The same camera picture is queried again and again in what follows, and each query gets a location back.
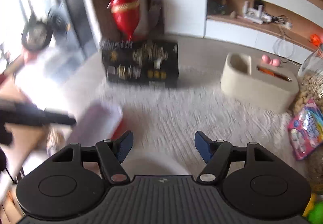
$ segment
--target metal screw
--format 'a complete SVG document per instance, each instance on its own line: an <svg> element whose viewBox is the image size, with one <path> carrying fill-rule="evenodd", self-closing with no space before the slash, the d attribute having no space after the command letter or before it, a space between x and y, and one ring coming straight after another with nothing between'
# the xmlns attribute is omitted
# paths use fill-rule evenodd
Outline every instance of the metal screw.
<svg viewBox="0 0 323 224"><path fill-rule="evenodd" d="M211 182L211 181L215 180L215 176L213 174L202 174L200 176L200 180L202 180L204 182Z"/></svg>
<svg viewBox="0 0 323 224"><path fill-rule="evenodd" d="M124 174L114 174L112 177L111 177L111 180L113 182L122 182L122 181L125 181L127 179L127 176L124 175Z"/></svg>

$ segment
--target pink toy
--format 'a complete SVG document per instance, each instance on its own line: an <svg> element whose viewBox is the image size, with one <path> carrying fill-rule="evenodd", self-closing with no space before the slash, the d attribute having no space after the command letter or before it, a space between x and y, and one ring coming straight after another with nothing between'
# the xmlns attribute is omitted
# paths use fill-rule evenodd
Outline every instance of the pink toy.
<svg viewBox="0 0 323 224"><path fill-rule="evenodd" d="M270 57L269 57L269 56L267 56L267 55L263 55L263 56L262 56L262 61L263 61L264 63L267 63L267 64L269 64L269 65L273 65L273 66L275 66L275 67L279 67L279 66L280 66L280 60L279 60L279 59L277 59L277 58L270 59Z"/></svg>

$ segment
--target round black object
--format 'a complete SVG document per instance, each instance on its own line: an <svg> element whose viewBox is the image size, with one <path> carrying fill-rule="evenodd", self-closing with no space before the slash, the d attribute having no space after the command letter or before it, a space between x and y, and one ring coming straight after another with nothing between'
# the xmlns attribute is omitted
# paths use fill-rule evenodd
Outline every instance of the round black object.
<svg viewBox="0 0 323 224"><path fill-rule="evenodd" d="M302 214L311 195L306 179L283 162L239 169L227 176L222 190L234 208L263 220Z"/></svg>
<svg viewBox="0 0 323 224"><path fill-rule="evenodd" d="M39 52L46 48L53 36L53 29L44 22L28 22L21 35L21 43L30 52Z"/></svg>
<svg viewBox="0 0 323 224"><path fill-rule="evenodd" d="M17 186L27 215L45 220L72 218L93 209L104 194L103 180L71 162L42 164Z"/></svg>

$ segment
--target circular disc cover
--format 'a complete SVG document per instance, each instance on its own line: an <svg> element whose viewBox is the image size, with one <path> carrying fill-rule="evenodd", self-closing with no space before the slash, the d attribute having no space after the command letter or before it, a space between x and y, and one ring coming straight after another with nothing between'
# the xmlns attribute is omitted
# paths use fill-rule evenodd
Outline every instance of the circular disc cover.
<svg viewBox="0 0 323 224"><path fill-rule="evenodd" d="M311 194L306 179L289 166L263 162L231 173L223 194L236 209L258 219L282 219L304 211Z"/></svg>
<svg viewBox="0 0 323 224"><path fill-rule="evenodd" d="M17 199L27 214L37 218L66 219L95 207L104 194L103 180L70 162L40 166L17 186Z"/></svg>

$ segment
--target pink ball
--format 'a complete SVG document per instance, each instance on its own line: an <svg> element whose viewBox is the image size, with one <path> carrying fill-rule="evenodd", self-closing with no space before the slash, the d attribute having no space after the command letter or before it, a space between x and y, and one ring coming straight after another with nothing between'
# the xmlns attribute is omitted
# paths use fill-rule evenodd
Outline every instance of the pink ball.
<svg viewBox="0 0 323 224"><path fill-rule="evenodd" d="M268 57L267 55L263 55L262 60L263 60L263 62L265 62L265 63L269 64L269 62L270 62L270 57Z"/></svg>
<svg viewBox="0 0 323 224"><path fill-rule="evenodd" d="M280 66L280 59L278 59L278 58L273 59L272 65L275 67L279 67Z"/></svg>

